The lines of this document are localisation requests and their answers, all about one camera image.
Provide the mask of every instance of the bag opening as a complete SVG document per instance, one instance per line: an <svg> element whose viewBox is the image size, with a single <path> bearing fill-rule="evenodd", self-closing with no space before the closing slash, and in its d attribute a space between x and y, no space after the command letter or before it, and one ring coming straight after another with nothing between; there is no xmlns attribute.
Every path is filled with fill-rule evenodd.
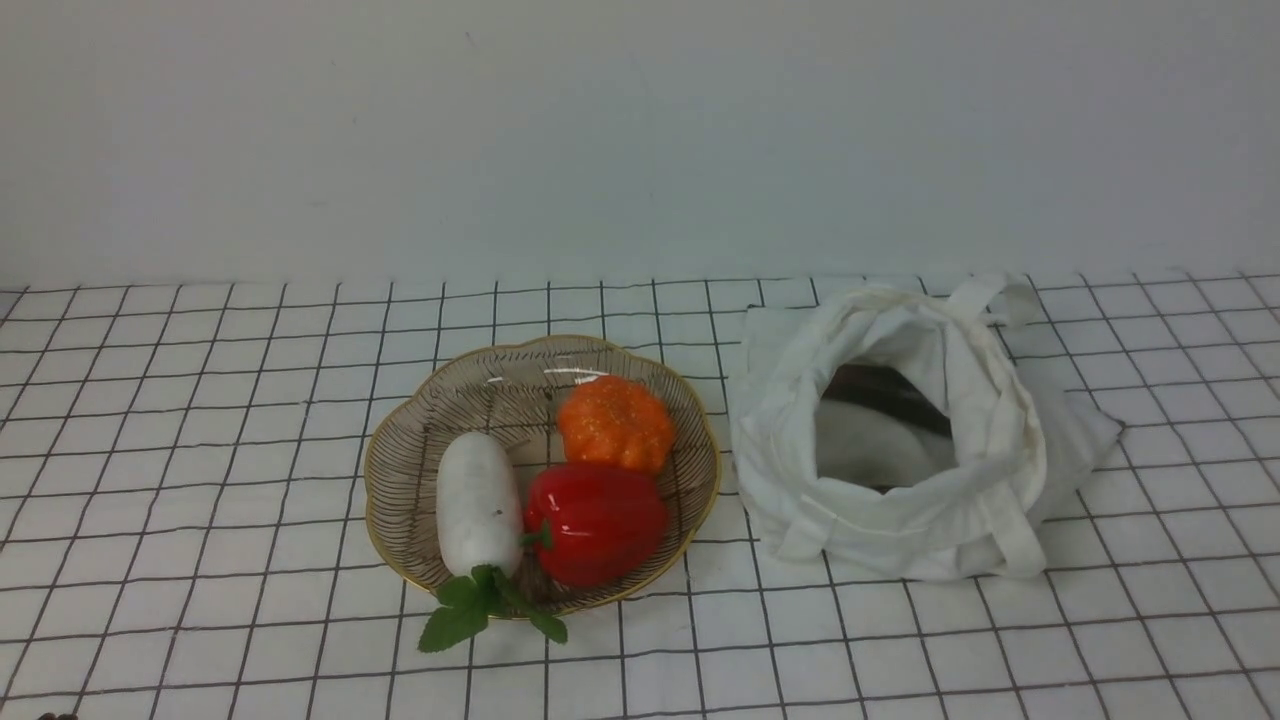
<svg viewBox="0 0 1280 720"><path fill-rule="evenodd" d="M956 466L951 419L887 365L838 366L814 427L819 475L881 495Z"/></svg>

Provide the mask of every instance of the pepper stem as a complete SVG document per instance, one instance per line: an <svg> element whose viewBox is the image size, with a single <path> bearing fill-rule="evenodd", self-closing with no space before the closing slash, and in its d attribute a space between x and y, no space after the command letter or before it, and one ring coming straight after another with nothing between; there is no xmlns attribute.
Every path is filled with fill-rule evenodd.
<svg viewBox="0 0 1280 720"><path fill-rule="evenodd" d="M521 547L541 546L543 550L552 548L552 523L543 520L543 527L536 533L525 533L520 537Z"/></svg>

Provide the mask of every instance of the table surface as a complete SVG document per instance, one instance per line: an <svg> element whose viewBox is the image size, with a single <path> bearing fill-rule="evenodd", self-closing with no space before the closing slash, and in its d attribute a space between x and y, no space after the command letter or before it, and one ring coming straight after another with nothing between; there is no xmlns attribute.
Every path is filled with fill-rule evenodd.
<svg viewBox="0 0 1280 720"><path fill-rule="evenodd" d="M957 278L882 278L945 295ZM902 583L754 541L726 450L685 560L421 655L360 457L442 361L603 336L728 447L749 305L864 278L27 288L0 295L0 720L814 720L1280 714L1280 277L1033 277L1001 336L1128 430L1032 580Z"/></svg>

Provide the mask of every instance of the gold rim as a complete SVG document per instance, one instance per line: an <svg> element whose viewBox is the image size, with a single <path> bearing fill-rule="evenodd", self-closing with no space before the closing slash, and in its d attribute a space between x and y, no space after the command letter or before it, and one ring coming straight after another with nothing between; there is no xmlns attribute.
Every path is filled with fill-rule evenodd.
<svg viewBox="0 0 1280 720"><path fill-rule="evenodd" d="M625 348L625 347L622 347L620 345L614 345L614 343L612 343L612 342L609 342L607 340L603 340L603 338L599 338L599 337L585 336L585 334L559 334L559 333L557 333L557 334L549 334L549 336L544 336L544 337L540 337L540 338L536 338L536 340L531 340L529 342L520 342L520 343L513 343L513 345L492 345L492 346L488 346L488 347L480 347L480 348L472 350L470 352L465 352L462 355L458 355L457 357L449 360L444 365L440 365L439 368L436 368L435 370L433 370L431 374L428 375L426 379L424 379L421 382L421 384L417 386L417 389L413 391L413 395L411 395L407 400L404 400L403 402L401 402L399 405L397 405L394 410L392 410L390 413L388 413L387 416L384 416L378 423L378 427L374 429L374 433L369 437L369 442L365 445L365 461L362 464L364 473L365 473L365 514L364 514L365 532L369 534L369 539L372 543L374 550L378 551L379 557L383 559L383 562L385 562L388 568L390 568L392 570L394 570L396 574L399 575L406 583L408 583L408 584L411 584L413 587L417 587L420 589L424 589L424 591L431 593L431 596L435 596L435 588L433 585L429 585L426 583L419 582L417 579L415 579L413 577L411 577L410 573L398 561L396 561L396 560L392 559L390 552L383 544L381 538L379 538L378 534L374 533L372 524L369 521L369 506L372 502L372 497L374 497L372 486L371 486L371 482L370 482L370 473L369 473L369 470L370 470L370 459L371 459L370 448L372 448L374 443L376 443L379 441L379 436L383 433L383 429L387 427L387 423L390 421L390 419L393 416L396 416L396 414L398 414L401 410L403 410L404 406L407 406L410 402L412 402L413 398L416 398L422 392L422 389L436 375L439 375L440 373L443 373L444 370L447 370L449 366L452 366L452 365L454 365L457 363L461 363L461 361L463 361L463 360L466 360L468 357L474 357L476 355L481 355L481 354L485 354L485 352L493 352L495 350L497 351L500 351L500 350L520 350L520 348L524 348L524 347L530 347L530 346L534 346L534 345L540 345L540 343L545 343L547 341L554 341L554 340L579 340L579 341L598 342L598 343L604 345L611 351L621 352L621 354L628 356L635 363L639 363L641 365L649 365L649 366L653 366L653 368L663 372L663 373L668 373L676 380L677 384L682 386L686 392L689 392L689 396L696 404L698 411L699 411L699 419L701 420L703 430L707 434L707 441L710 443L710 450L712 450L712 452L713 452L713 455L716 457L716 479L712 482L710 501L707 502L707 506L703 507L701 512L699 512L699 515L695 518L695 520L692 521L692 524L689 528L689 532L685 533L685 537L680 541L680 544L676 547L676 551L672 553L671 559L667 560L667 562L664 562L663 565L655 568L653 573L650 573L644 579L641 579L640 582L637 582L636 584L634 584L634 585L631 585L628 588L625 588L625 589L622 589L622 591L620 591L620 592L617 592L617 593L614 593L612 596L608 596L605 598L602 598L602 600L594 600L594 601L585 602L585 603L575 606L575 607L568 607L568 609L557 611L557 612L554 612L554 615L557 615L557 616L572 615L573 612L577 612L577 611L581 611L581 610L590 610L593 607L600 607L600 606L604 606L604 605L611 605L611 603L618 602L620 600L626 598L628 596L632 596L636 592L644 589L645 587L648 587L649 584L652 584L654 580L657 580L658 578L660 578L662 575L664 575L667 573L667 570L671 570L671 568L675 566L676 562L678 562L680 559L685 556L685 553L689 551L689 546L694 542L694 537L698 534L698 530L701 528L703 523L707 521L707 518L710 515L712 509L716 507L716 503L719 501L721 482L723 480L723 477L724 477L724 466L723 466L723 459L721 457L719 442L717 442L717 439L716 439L716 432L712 428L710 419L707 415L707 406L703 404L703 398L699 397L698 391L694 389L694 386L690 384L690 382L687 379L685 379L684 375L681 375L680 373L672 370L667 365L663 365L662 363L658 363L657 360L650 360L648 357L636 355L635 352L631 352L630 350L627 350L627 348ZM506 619L504 616L500 616L500 615L490 615L490 618L494 618L494 619Z"/></svg>

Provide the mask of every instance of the white bag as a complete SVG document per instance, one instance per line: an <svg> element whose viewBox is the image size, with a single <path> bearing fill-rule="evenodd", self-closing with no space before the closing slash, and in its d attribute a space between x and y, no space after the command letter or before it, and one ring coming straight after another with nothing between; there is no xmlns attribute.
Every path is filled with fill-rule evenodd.
<svg viewBox="0 0 1280 720"><path fill-rule="evenodd" d="M1120 427L1015 374L987 327L1034 311L1034 291L1010 282L973 278L945 301L868 286L813 310L748 311L730 423L742 500L769 552L803 561L826 550L928 580L1044 570L1033 528L1089 477ZM987 315L1001 292L1007 316ZM951 419L954 446L822 401L852 360L897 369ZM841 466L846 479L823 477ZM864 487L884 484L884 495Z"/></svg>

